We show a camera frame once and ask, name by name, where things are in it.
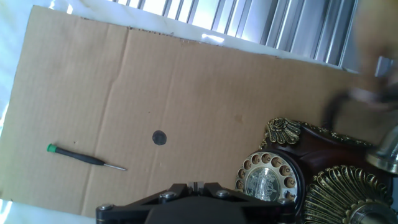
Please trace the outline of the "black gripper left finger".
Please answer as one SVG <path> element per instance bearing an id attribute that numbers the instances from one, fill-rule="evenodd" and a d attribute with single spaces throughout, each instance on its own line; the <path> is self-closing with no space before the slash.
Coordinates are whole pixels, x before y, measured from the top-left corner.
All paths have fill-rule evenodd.
<path id="1" fill-rule="evenodd" d="M 195 182 L 173 184 L 169 189 L 127 205 L 102 204 L 96 208 L 96 224 L 145 223 L 153 208 L 193 196 L 195 190 Z"/>

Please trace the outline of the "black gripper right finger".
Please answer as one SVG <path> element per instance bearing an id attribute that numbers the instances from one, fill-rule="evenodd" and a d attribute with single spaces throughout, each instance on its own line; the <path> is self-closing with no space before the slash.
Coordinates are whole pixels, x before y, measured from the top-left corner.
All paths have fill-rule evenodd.
<path id="1" fill-rule="evenodd" d="M 197 182 L 199 212 L 221 223 L 296 223 L 293 202 L 267 202 L 222 187 L 217 182 Z"/>

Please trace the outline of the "blurred person hand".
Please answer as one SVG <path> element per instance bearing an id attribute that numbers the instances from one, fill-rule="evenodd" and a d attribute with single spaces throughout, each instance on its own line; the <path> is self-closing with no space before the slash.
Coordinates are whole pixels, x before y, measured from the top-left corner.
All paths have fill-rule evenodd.
<path id="1" fill-rule="evenodd" d="M 397 109 L 397 1 L 362 0 L 354 20 L 359 73 L 350 97 L 380 111 Z M 376 75 L 380 57 L 393 61 L 385 75 Z"/>

